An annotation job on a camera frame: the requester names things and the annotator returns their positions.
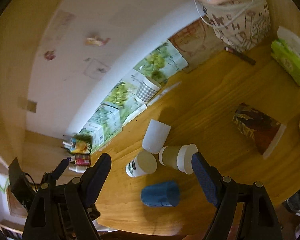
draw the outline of sticker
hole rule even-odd
[[[92,37],[92,38],[87,38],[86,45],[104,46],[109,42],[109,40],[111,40],[111,39],[106,38],[105,40],[103,40],[102,38],[96,36],[96,37]]]
[[[56,54],[54,53],[54,50],[48,50],[45,54],[43,54],[43,57],[46,60],[53,60],[56,57]]]
[[[87,77],[100,81],[109,70],[109,66],[103,64],[102,62],[94,58],[92,61],[89,62],[83,74]]]
[[[133,168],[131,167],[131,162],[129,162],[126,166],[126,172],[130,172],[131,176],[134,177],[133,175]]]

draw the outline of blue gripper pad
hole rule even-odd
[[[208,202],[216,208],[221,202],[221,174],[215,167],[210,166],[201,153],[192,156],[192,168]]]

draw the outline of paper cup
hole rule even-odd
[[[185,174],[192,174],[192,155],[198,152],[194,144],[183,146],[166,146],[159,152],[159,162]]]
[[[146,104],[161,88],[162,86],[157,81],[149,77],[144,77],[135,98],[138,102]]]
[[[157,161],[155,157],[147,151],[141,151],[127,164],[126,173],[130,177],[139,177],[146,174],[152,174],[157,170]]]
[[[233,122],[254,142],[264,159],[270,156],[286,129],[284,124],[246,104],[238,106]]]
[[[145,187],[141,201],[148,207],[176,207],[180,201],[180,190],[174,181],[167,181]]]
[[[168,137],[170,129],[171,126],[151,119],[142,140],[143,149],[153,154],[158,154]]]

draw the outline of white cup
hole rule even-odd
[[[155,157],[147,151],[141,151],[127,164],[126,173],[130,177],[139,177],[146,174],[152,174],[157,170],[157,161]]]
[[[145,76],[135,98],[138,102],[147,104],[161,88],[162,86],[157,81]]]
[[[171,126],[151,119],[142,141],[143,149],[158,154],[168,137],[170,129]]]

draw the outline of white cord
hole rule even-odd
[[[194,1],[194,5],[195,5],[195,7],[196,7],[196,9],[197,9],[197,11],[198,11],[198,14],[200,15],[201,20],[202,20],[206,25],[208,25],[208,26],[210,26],[210,27],[213,27],[213,28],[216,28],[216,29],[221,29],[221,28],[227,27],[228,25],[230,25],[231,23],[233,23],[234,20],[237,19],[237,18],[238,18],[245,10],[247,10],[247,9],[250,7],[250,5],[252,5],[252,3],[253,3],[253,0],[252,0],[251,3],[249,3],[246,7],[244,7],[238,14],[236,14],[236,15],[235,15],[229,22],[227,22],[226,24],[220,25],[220,26],[216,26],[216,25],[212,25],[212,24],[210,24],[210,23],[207,23],[207,22],[202,18],[201,14],[200,14],[200,12],[199,12],[199,9],[198,9],[198,6],[197,6],[196,1],[195,1],[195,0],[193,0],[193,1]]]

